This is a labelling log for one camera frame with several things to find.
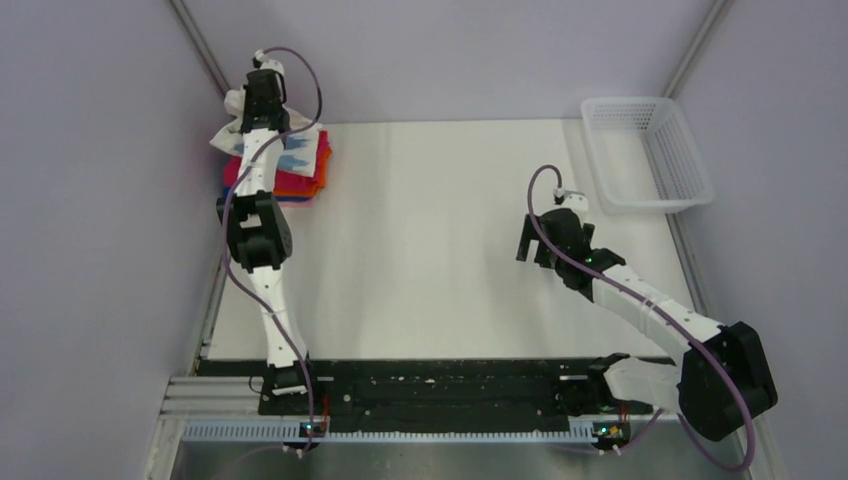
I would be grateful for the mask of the folded crimson t shirt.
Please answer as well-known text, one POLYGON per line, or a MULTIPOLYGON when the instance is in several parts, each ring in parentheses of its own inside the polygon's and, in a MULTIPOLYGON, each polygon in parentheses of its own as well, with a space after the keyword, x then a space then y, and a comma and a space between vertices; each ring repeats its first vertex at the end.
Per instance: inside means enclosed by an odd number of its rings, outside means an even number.
POLYGON ((315 167, 317 164, 316 156, 322 149, 331 148, 329 135, 326 131, 320 131, 317 140, 307 140, 305 147, 299 147, 302 141, 292 138, 287 145, 293 147, 292 150, 287 149, 286 153, 280 158, 280 169, 278 171, 292 173, 287 170, 288 167, 294 167, 296 160, 301 160, 303 154, 311 153, 314 155, 315 167))

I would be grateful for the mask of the folded orange t shirt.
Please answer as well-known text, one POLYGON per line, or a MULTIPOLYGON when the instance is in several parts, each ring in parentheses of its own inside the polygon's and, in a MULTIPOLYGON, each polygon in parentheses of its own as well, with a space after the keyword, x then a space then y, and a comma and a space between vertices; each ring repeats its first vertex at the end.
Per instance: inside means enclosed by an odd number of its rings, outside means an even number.
POLYGON ((316 171, 312 177, 303 177, 293 173, 278 171, 276 173, 274 193, 283 196, 314 197, 326 186, 327 166, 332 156, 332 149, 326 148, 316 156, 316 171))

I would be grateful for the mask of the aluminium extrusion rail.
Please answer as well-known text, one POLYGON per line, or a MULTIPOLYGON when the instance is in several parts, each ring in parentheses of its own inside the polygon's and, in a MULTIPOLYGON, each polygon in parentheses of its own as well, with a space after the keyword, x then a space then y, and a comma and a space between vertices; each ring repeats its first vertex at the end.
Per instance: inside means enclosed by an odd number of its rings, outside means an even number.
POLYGON ((172 377, 159 414, 166 418, 241 418, 258 415, 258 377, 172 377))

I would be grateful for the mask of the folded pink t shirt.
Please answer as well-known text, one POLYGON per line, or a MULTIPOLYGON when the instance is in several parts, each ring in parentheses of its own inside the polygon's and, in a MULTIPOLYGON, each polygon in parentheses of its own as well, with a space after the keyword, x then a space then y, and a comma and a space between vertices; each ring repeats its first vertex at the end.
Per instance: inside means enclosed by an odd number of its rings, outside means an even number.
POLYGON ((304 210, 309 209, 314 206, 315 200, 312 198, 306 199, 290 199, 290 200, 279 200, 279 205, 286 209, 296 209, 296 210, 304 210))

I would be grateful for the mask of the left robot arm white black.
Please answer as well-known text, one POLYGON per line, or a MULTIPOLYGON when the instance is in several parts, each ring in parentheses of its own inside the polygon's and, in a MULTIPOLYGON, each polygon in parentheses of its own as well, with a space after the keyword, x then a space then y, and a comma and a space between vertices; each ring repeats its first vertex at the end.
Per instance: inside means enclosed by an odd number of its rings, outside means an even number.
POLYGON ((267 355, 260 414, 314 417, 321 388, 312 380, 308 348, 287 308, 284 263, 293 253, 293 238, 274 195, 278 159, 291 130, 283 75, 259 67, 248 73, 244 93, 242 160, 217 205, 227 247, 224 265, 241 269, 230 279, 259 306, 267 355))

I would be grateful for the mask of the white plastic basket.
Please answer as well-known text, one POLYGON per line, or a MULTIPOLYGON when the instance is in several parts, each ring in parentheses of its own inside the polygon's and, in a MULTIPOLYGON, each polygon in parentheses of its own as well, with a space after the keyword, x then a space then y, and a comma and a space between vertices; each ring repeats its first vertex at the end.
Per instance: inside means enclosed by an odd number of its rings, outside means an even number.
POLYGON ((589 168, 609 215, 676 214, 709 205, 715 189, 679 104, 666 97, 582 102, 589 168))

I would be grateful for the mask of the white t shirt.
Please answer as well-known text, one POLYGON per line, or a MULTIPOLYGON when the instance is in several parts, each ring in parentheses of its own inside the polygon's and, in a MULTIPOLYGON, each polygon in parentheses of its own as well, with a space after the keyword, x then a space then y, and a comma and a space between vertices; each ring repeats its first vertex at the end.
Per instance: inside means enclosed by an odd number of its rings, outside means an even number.
MULTIPOLYGON (((210 140, 214 148, 234 156, 241 156, 244 142, 240 133, 245 91, 231 89, 224 98, 225 111, 233 120, 222 127, 210 140)), ((317 169, 317 156, 320 131, 323 125, 316 123, 301 133, 289 134, 285 139, 285 148, 281 153, 277 169, 301 177, 313 177, 317 169)))

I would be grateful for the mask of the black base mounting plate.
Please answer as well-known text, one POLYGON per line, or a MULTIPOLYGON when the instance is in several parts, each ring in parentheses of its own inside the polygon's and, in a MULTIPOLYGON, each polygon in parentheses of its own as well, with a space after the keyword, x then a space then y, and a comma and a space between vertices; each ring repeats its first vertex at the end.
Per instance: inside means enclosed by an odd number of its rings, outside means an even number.
POLYGON ((265 376, 258 412, 341 433, 565 433, 583 415, 652 413, 601 396, 590 359, 311 360, 265 376))

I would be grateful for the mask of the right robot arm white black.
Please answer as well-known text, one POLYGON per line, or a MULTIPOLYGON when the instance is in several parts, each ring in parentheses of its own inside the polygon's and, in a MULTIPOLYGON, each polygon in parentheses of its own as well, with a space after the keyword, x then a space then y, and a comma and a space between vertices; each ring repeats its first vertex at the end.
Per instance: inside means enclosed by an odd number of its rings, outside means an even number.
POLYGON ((664 295, 622 256, 592 247, 593 233, 569 208, 526 214, 516 258, 554 271, 568 289, 625 320, 669 358, 667 364, 624 353, 596 359, 586 385, 594 409, 612 412, 624 401, 653 405, 719 441, 777 404, 753 327, 721 324, 664 295))

